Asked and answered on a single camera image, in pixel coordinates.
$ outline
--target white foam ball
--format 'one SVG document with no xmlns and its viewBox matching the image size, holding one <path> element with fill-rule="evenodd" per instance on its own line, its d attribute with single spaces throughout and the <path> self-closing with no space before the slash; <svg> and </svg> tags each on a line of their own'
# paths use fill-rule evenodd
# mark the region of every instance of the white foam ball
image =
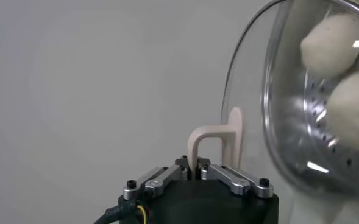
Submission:
<svg viewBox="0 0 359 224">
<path fill-rule="evenodd" d="M 326 118 L 328 128 L 342 143 L 359 150 L 359 72 L 334 89 Z"/>
<path fill-rule="evenodd" d="M 341 75 L 358 57 L 359 49 L 352 47 L 355 40 L 359 40 L 358 16 L 352 13 L 330 16 L 302 40 L 302 61 L 316 76 Z"/>
</svg>

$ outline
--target yellow wire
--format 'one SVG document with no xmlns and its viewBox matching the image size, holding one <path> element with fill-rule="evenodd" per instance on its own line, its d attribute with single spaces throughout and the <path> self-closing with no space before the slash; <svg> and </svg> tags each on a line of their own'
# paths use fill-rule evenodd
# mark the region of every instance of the yellow wire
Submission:
<svg viewBox="0 0 359 224">
<path fill-rule="evenodd" d="M 140 209 L 143 213 L 143 224 L 147 224 L 147 212 L 145 211 L 144 207 L 138 205 L 137 208 Z"/>
</svg>

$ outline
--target cable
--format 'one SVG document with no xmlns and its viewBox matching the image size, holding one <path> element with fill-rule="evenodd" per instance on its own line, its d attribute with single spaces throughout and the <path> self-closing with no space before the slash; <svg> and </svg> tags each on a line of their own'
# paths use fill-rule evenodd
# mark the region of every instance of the cable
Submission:
<svg viewBox="0 0 359 224">
<path fill-rule="evenodd" d="M 130 215 L 134 215 L 137 210 L 135 201 L 125 201 L 124 203 L 108 208 L 94 224 L 109 224 L 124 219 Z"/>
<path fill-rule="evenodd" d="M 138 205 L 137 208 L 141 210 L 141 213 L 143 213 L 143 224 L 147 224 L 147 212 L 144 207 L 142 205 Z"/>
</svg>

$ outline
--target gray wall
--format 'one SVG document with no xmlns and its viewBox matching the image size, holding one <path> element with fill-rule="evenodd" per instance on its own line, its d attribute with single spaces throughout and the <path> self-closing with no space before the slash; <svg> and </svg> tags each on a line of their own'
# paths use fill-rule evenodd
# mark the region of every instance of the gray wall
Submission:
<svg viewBox="0 0 359 224">
<path fill-rule="evenodd" d="M 93 223 L 186 153 L 265 2 L 0 0 L 0 223 Z"/>
</svg>

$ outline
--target beige plastic hook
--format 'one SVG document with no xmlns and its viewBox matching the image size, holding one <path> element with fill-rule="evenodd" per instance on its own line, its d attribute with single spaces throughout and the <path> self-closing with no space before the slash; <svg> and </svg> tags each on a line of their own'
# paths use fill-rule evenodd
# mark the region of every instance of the beige plastic hook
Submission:
<svg viewBox="0 0 359 224">
<path fill-rule="evenodd" d="M 205 138 L 220 138 L 222 141 L 222 165 L 240 168 L 243 145 L 243 112 L 234 107 L 229 115 L 228 124 L 203 126 L 195 129 L 188 141 L 188 162 L 195 179 L 198 159 L 198 145 Z"/>
</svg>

